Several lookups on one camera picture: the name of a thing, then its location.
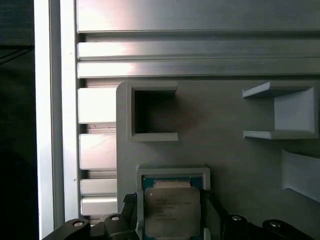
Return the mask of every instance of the white plastic part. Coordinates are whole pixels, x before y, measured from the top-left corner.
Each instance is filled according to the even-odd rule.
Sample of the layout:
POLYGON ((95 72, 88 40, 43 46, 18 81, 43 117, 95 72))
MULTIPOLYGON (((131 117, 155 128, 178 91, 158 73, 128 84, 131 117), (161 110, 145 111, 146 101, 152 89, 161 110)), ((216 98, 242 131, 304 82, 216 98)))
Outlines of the white plastic part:
POLYGON ((243 90, 242 96, 271 98, 274 101, 274 129, 245 130, 243 138, 284 140, 319 137, 318 96, 315 82, 267 82, 249 90, 243 90))
POLYGON ((126 111, 127 111, 127 140, 132 142, 162 142, 177 141, 178 133, 176 132, 138 132, 136 123, 138 111, 144 108, 142 102, 137 103, 138 93, 174 95, 178 89, 177 82, 124 82, 126 85, 126 111))
POLYGON ((320 159, 282 151, 282 188, 320 203, 320 159))

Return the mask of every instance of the metal frame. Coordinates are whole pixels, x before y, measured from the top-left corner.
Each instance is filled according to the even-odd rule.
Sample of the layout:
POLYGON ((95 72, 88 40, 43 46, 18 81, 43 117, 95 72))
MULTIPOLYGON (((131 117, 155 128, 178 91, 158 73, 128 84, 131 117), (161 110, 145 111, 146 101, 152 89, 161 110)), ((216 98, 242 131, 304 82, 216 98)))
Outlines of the metal frame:
POLYGON ((61 7, 61 87, 62 87, 62 137, 64 166, 65 220, 80 217, 80 168, 78 117, 78 33, 77 2, 60 0, 61 7))
POLYGON ((58 1, 34 1, 34 30, 38 213, 42 239, 65 221, 58 1))

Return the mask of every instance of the black cable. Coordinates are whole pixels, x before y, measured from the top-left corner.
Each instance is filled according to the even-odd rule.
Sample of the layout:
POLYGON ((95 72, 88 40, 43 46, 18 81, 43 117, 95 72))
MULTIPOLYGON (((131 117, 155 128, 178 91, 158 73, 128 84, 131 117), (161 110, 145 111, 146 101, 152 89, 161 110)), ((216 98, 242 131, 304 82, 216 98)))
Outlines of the black cable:
MULTIPOLYGON (((25 51, 25 52, 23 52, 23 53, 20 53, 20 54, 18 54, 18 55, 16 55, 16 56, 14 56, 14 57, 11 57, 11 58, 9 58, 9 59, 7 59, 7 60, 3 61, 3 62, 0 62, 0 65, 5 64, 5 63, 7 63, 7 62, 10 62, 10 61, 12 61, 12 60, 14 60, 14 59, 17 59, 17 58, 19 58, 19 57, 21 57, 21 56, 23 56, 23 55, 25 55, 25 54, 27 54, 27 53, 31 52, 32 50, 33 50, 33 49, 28 49, 27 51, 25 51)), ((15 51, 14 53, 7 54, 7 57, 8 57, 8 56, 11 56, 12 54, 15 54, 15 53, 21 52, 21 51, 23 51, 23 50, 21 49, 21 50, 17 50, 17 51, 15 51)))
POLYGON ((7 57, 10 57, 11 55, 17 54, 17 53, 19 53, 19 52, 21 52, 21 51, 23 51, 23 49, 19 49, 19 50, 17 50, 17 51, 10 52, 10 53, 8 53, 8 54, 6 54, 6 55, 4 55, 4 56, 1 56, 1 57, 0 57, 0 60, 1 60, 1 59, 5 59, 5 58, 7 58, 7 57))

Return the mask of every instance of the dark background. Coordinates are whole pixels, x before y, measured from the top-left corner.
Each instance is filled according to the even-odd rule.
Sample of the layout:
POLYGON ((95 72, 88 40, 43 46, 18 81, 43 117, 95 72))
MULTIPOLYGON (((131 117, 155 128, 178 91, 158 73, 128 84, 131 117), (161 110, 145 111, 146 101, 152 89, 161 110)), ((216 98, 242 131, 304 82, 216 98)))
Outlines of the dark background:
MULTIPOLYGON (((0 45, 29 44, 35 44, 34 1, 1 0, 0 45)), ((7 53, 0 50, 0 57, 7 53)), ((34 58, 32 51, 0 65, 2 196, 10 218, 5 222, 14 228, 6 233, 10 239, 38 238, 34 58)))

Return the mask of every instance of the metal plate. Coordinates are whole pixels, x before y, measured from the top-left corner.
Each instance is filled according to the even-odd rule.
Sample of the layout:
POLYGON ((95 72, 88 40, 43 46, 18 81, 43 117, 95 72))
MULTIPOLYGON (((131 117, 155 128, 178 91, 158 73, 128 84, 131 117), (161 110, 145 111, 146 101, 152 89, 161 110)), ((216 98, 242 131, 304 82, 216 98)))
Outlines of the metal plate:
POLYGON ((78 31, 319 30, 318 0, 78 0, 78 31))
POLYGON ((115 123, 116 87, 80 88, 79 123, 115 123))
POLYGON ((320 74, 320 58, 83 61, 79 78, 320 74))
POLYGON ((317 39, 197 37, 96 37, 80 42, 81 61, 143 59, 316 58, 317 39))
POLYGON ((117 196, 117 179, 84 179, 80 182, 81 194, 91 196, 117 196))
POLYGON ((83 216, 100 216, 117 213, 116 196, 86 196, 81 200, 83 216))
POLYGON ((148 237, 194 237, 200 234, 199 189, 148 188, 144 204, 148 237))
POLYGON ((80 168, 82 170, 117 168, 115 134, 81 134, 80 168))

